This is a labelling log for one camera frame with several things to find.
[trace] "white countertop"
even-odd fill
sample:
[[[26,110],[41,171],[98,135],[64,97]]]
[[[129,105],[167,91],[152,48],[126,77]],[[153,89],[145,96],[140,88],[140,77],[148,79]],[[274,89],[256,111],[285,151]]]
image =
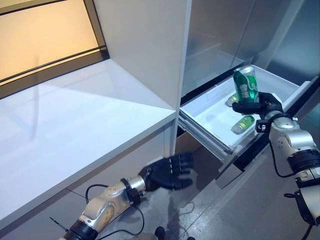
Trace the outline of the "white countertop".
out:
[[[111,59],[1,99],[0,229],[175,116]]]

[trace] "aluminum can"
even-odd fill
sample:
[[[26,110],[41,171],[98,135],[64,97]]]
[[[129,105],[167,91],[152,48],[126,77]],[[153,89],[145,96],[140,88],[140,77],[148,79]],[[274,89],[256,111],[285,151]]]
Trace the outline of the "aluminum can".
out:
[[[235,134],[242,134],[246,131],[253,123],[255,122],[255,118],[251,115],[246,115],[241,118],[233,127],[231,131]]]
[[[228,100],[225,102],[225,105],[227,105],[228,107],[232,107],[232,104],[237,102],[238,102],[238,97],[237,97],[237,94],[235,93],[228,98]]]
[[[254,67],[251,65],[234,70],[233,80],[239,103],[258,103],[259,93]]]

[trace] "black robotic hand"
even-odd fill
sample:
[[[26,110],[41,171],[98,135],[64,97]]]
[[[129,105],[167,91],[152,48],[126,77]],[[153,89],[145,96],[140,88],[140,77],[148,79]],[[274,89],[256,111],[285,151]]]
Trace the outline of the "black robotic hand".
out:
[[[269,133],[272,122],[277,118],[291,118],[289,114],[284,113],[281,102],[271,93],[267,92],[259,92],[259,102],[234,102],[232,109],[241,114],[259,114],[261,120],[257,120],[255,123],[255,130],[258,133]]]
[[[265,119],[265,116],[272,111],[284,112],[281,103],[271,93],[267,92],[259,92],[259,102],[234,102],[232,109],[241,114],[259,114],[261,119]]]
[[[190,174],[194,157],[192,153],[181,153],[163,158],[145,166],[138,175],[145,182],[146,191],[154,191],[159,187],[166,189],[184,189],[193,181],[190,178],[178,178],[180,175]]]

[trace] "robotic arm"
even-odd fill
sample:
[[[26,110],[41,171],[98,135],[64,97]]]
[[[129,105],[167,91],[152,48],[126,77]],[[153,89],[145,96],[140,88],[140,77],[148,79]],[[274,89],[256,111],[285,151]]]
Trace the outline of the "robotic arm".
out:
[[[82,215],[59,240],[95,240],[108,223],[126,210],[130,204],[139,204],[143,192],[163,187],[179,190],[190,186],[189,174],[193,167],[192,153],[177,154],[163,158],[144,167],[134,178],[122,178],[119,183],[109,186],[93,198]]]
[[[320,231],[320,153],[309,132],[300,129],[296,119],[284,113],[281,103],[270,93],[259,92],[258,103],[233,103],[234,111],[259,114],[255,130],[268,134],[273,159],[288,161],[299,188],[294,197],[304,221]]]

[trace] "open drawer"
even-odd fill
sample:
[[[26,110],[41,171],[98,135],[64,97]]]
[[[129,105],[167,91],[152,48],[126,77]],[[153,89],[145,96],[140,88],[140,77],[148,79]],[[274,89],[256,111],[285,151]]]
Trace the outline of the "open drawer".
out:
[[[311,85],[310,81],[305,81],[298,86],[257,66],[253,67],[258,90],[275,93],[281,99],[284,111]],[[243,117],[225,104],[235,92],[231,76],[183,104],[179,112],[179,126],[221,160],[221,172],[261,136],[261,133],[256,133],[255,124],[239,135],[231,131],[232,126]],[[255,120],[260,118],[257,114],[252,116]]]

